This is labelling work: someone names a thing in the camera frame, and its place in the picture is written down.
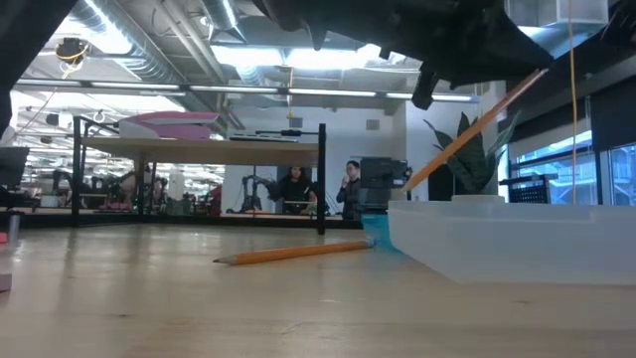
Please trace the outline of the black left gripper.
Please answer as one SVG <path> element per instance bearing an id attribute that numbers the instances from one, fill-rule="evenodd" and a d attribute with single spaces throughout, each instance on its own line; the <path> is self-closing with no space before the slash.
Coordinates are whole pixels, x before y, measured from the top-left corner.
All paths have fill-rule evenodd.
<path id="1" fill-rule="evenodd" d="M 280 29 L 304 30 L 313 49 L 329 32 L 421 61 L 411 101 L 432 104 L 439 80 L 454 87 L 521 78 L 553 56 L 502 10 L 499 0 L 252 0 Z"/>

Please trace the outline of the yellow pencil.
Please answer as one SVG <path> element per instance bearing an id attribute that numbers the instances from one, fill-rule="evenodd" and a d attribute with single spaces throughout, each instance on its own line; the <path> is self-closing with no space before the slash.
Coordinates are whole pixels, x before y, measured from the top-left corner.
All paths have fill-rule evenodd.
<path id="1" fill-rule="evenodd" d="M 421 168 L 418 172 L 413 174 L 410 179 L 401 188 L 402 193 L 412 190 L 418 186 L 423 180 L 427 179 L 431 173 L 433 173 L 439 166 L 444 164 L 452 155 L 454 155 L 462 146 L 464 146 L 475 135 L 480 134 L 481 131 L 493 121 L 504 109 L 506 109 L 511 103 L 513 103 L 521 94 L 531 88 L 544 74 L 549 70 L 536 70 L 531 75 L 527 76 L 521 82 L 519 82 L 512 90 L 507 92 L 502 99 L 497 102 L 489 111 L 466 129 L 462 134 L 456 137 L 450 144 L 448 144 L 434 159 L 432 159 L 426 166 Z"/>
<path id="2" fill-rule="evenodd" d="M 267 263 L 273 261 L 281 261 L 288 259 L 296 259 L 302 257 L 319 256 L 327 254 L 335 254 L 356 250 L 364 250 L 373 248 L 375 244 L 372 241 L 354 241 L 339 244 L 324 244 L 316 246 L 292 247 L 283 249 L 273 249 L 267 251 L 258 251 L 243 253 L 224 258 L 215 259 L 215 264 L 223 264 L 229 266 L 241 266 Z"/>

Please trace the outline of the translucent plastic box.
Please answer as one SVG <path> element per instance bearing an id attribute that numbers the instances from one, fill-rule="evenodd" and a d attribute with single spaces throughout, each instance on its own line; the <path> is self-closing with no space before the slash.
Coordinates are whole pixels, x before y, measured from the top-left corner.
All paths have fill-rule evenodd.
<path id="1" fill-rule="evenodd" d="M 462 283 L 636 285 L 636 208 L 485 202 L 389 205 L 392 244 Z"/>

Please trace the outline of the green snake plant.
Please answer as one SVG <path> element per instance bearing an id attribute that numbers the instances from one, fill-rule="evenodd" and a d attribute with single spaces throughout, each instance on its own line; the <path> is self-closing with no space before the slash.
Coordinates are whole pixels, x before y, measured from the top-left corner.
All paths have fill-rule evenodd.
<path id="1" fill-rule="evenodd" d="M 506 153 L 504 146 L 511 139 L 521 114 L 518 111 L 512 117 L 488 149 L 484 148 L 483 134 L 480 133 L 444 163 L 454 176 L 454 195 L 496 194 L 495 177 Z"/>

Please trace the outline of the black perforated crate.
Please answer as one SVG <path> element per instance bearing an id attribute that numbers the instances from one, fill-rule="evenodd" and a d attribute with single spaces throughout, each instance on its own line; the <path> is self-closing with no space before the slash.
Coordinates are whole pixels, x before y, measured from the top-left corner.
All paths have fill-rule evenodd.
<path id="1" fill-rule="evenodd" d="M 557 174 L 530 175 L 499 182 L 508 187 L 510 203 L 549 204 L 551 200 L 551 181 Z"/>

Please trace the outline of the black cabinet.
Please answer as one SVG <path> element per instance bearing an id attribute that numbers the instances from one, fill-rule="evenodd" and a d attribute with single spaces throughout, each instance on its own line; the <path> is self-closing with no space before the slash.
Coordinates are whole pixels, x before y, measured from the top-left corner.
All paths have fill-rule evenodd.
<path id="1" fill-rule="evenodd" d="M 450 201 L 454 195 L 454 176 L 446 164 L 440 165 L 427 178 L 429 201 Z"/>

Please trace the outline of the black machine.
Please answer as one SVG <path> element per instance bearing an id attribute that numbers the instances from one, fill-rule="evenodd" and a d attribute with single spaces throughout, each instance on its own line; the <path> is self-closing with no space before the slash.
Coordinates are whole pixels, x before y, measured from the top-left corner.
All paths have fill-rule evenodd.
<path id="1" fill-rule="evenodd" d="M 361 215 L 385 215 L 392 190 L 402 188 L 412 175 L 405 160 L 363 157 L 360 161 L 359 204 Z"/>

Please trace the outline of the black horizontal bar device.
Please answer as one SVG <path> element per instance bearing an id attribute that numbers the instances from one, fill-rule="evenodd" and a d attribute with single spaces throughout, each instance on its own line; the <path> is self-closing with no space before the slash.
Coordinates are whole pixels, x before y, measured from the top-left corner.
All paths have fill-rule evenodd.
<path id="1" fill-rule="evenodd" d="M 274 130 L 257 130 L 256 135 L 275 134 L 280 136 L 300 137 L 302 135 L 319 135 L 319 132 L 302 131 L 297 129 L 282 129 L 278 131 Z"/>

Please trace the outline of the seated person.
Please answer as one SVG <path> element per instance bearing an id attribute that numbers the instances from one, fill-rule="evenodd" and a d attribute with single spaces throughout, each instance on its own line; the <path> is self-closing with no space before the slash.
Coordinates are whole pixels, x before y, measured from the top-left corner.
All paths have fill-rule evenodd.
<path id="1" fill-rule="evenodd" d="M 290 167 L 288 173 L 272 186 L 270 200 L 282 200 L 282 213 L 309 215 L 317 201 L 314 186 L 302 167 Z"/>

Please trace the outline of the thick pink foam board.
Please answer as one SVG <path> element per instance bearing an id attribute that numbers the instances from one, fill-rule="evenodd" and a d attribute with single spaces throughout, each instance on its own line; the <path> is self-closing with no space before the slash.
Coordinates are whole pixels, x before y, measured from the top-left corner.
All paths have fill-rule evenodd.
<path id="1" fill-rule="evenodd" d="M 209 140 L 212 134 L 212 130 L 209 127 L 201 124 L 153 124 L 150 128 L 160 138 L 189 141 Z"/>

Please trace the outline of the thin pink foam board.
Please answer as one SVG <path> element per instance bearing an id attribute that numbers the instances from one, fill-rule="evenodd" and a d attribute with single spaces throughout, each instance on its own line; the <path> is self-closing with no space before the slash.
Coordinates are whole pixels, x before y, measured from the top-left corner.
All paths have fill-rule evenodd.
<path id="1" fill-rule="evenodd" d="M 125 121 L 145 124 L 210 124 L 220 115 L 215 112 L 198 111 L 155 111 L 125 118 Z"/>

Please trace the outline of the dark monitor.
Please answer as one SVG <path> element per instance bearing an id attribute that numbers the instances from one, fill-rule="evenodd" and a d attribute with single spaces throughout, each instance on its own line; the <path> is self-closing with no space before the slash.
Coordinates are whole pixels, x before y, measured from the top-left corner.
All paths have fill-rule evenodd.
<path id="1" fill-rule="evenodd" d="M 9 188 L 21 183 L 29 153 L 28 147 L 0 147 L 0 207 L 15 206 L 16 196 Z"/>

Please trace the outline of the black vertical frame post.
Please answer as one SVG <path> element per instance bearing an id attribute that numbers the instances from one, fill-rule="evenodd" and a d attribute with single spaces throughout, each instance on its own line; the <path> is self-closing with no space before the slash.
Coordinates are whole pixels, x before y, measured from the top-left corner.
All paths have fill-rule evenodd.
<path id="1" fill-rule="evenodd" d="M 80 217 L 80 159 L 81 159 L 81 126 L 80 118 L 73 117 L 74 123 L 74 157 L 73 157 L 73 181 L 72 181 L 72 226 L 79 225 Z"/>
<path id="2" fill-rule="evenodd" d="M 317 232 L 323 236 L 326 231 L 325 227 L 325 211 L 326 211 L 326 124 L 320 123 L 318 130 L 318 166 L 317 166 Z"/>

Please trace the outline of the silver spiral duct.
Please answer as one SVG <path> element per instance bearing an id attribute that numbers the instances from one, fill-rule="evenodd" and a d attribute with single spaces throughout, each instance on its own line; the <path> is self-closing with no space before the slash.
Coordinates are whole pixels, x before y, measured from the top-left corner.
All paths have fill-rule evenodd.
<path id="1" fill-rule="evenodd" d="M 234 0 L 200 0 L 200 2 L 210 28 L 210 41 L 221 33 L 226 33 L 241 43 L 246 42 L 239 28 L 239 13 Z"/>

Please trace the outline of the grey metal post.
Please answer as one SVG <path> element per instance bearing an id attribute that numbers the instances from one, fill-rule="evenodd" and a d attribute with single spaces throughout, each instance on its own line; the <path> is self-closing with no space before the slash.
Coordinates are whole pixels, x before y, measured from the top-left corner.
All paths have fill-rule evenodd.
<path id="1" fill-rule="evenodd" d="M 9 226 L 8 226 L 8 232 L 7 232 L 7 238 L 9 243 L 13 243 L 19 239 L 19 231 L 20 231 L 22 216 L 23 216 L 22 212 L 18 212 L 18 211 L 9 212 Z"/>

